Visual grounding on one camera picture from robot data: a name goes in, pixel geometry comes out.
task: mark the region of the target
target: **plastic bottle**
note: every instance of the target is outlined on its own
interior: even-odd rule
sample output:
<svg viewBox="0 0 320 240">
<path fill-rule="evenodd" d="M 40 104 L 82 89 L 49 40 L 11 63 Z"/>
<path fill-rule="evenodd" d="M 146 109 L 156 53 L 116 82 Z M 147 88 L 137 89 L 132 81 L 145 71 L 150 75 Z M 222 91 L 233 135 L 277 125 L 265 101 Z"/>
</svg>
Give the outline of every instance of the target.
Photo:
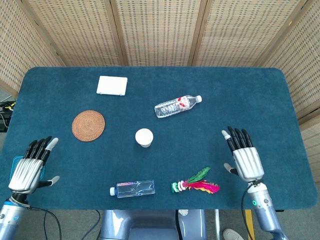
<svg viewBox="0 0 320 240">
<path fill-rule="evenodd" d="M 173 114 L 192 109 L 197 103 L 201 103 L 202 97 L 185 95 L 176 99 L 160 103 L 154 107 L 155 115 L 158 118 L 165 118 Z"/>
<path fill-rule="evenodd" d="M 123 182 L 117 183 L 115 187 L 110 187 L 110 195 L 116 195 L 118 199 L 154 193 L 156 193 L 156 191 L 153 180 Z"/>
</svg>

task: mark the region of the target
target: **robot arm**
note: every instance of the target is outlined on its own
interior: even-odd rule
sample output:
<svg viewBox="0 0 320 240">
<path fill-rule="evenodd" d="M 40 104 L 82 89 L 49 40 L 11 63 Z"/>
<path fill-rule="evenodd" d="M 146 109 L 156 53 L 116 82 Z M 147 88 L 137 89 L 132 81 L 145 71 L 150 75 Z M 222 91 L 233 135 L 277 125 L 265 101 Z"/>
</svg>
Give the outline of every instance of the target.
<svg viewBox="0 0 320 240">
<path fill-rule="evenodd" d="M 280 226 L 267 186 L 261 181 L 265 172 L 249 134 L 244 129 L 241 132 L 237 128 L 233 130 L 230 126 L 228 130 L 230 134 L 224 130 L 222 134 L 232 152 L 236 169 L 228 163 L 225 163 L 224 167 L 248 183 L 247 193 L 254 205 L 260 228 L 271 233 L 273 240 L 289 240 Z"/>
<path fill-rule="evenodd" d="M 60 177 L 55 176 L 51 180 L 40 181 L 41 172 L 58 138 L 48 144 L 50 140 L 51 136 L 30 143 L 17 164 L 8 186 L 12 195 L 5 200 L 0 211 L 0 240 L 14 239 L 25 210 L 31 208 L 27 196 L 36 189 L 52 186 L 59 180 Z"/>
</svg>

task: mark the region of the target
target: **white bottle cap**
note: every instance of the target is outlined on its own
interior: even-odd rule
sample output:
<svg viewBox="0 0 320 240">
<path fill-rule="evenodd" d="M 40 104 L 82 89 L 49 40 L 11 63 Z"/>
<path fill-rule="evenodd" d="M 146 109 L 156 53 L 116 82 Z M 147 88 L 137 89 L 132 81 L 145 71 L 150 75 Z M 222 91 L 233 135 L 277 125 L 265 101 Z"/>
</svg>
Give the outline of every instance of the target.
<svg viewBox="0 0 320 240">
<path fill-rule="evenodd" d="M 196 96 L 195 98 L 198 103 L 202 102 L 202 97 L 200 95 Z"/>
<path fill-rule="evenodd" d="M 135 133 L 135 140 L 144 148 L 149 147 L 153 139 L 154 135 L 152 131 L 147 128 L 142 128 Z"/>
<path fill-rule="evenodd" d="M 114 196 L 114 195 L 116 195 L 115 188 L 114 187 L 110 187 L 110 196 Z"/>
</svg>

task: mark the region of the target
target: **paper cup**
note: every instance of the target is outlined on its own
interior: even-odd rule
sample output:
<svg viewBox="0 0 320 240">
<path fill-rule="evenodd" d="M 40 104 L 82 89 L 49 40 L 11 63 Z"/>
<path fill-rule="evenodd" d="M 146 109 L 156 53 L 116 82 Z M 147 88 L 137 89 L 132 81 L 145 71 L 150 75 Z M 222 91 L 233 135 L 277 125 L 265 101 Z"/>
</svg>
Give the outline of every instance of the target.
<svg viewBox="0 0 320 240">
<path fill-rule="evenodd" d="M 142 128 L 135 133 L 135 140 L 142 147 L 147 148 L 151 145 L 154 139 L 152 131 L 147 128 Z"/>
</svg>

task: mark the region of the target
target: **woven coaster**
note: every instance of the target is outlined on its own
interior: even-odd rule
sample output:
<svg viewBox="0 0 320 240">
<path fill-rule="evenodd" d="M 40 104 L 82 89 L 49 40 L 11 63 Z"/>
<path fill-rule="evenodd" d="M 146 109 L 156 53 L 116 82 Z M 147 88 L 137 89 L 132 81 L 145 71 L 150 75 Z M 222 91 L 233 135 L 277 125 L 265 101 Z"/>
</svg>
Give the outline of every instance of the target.
<svg viewBox="0 0 320 240">
<path fill-rule="evenodd" d="M 101 113 L 93 110 L 83 111 L 72 123 L 73 135 L 83 142 L 97 139 L 105 129 L 105 119 Z"/>
</svg>

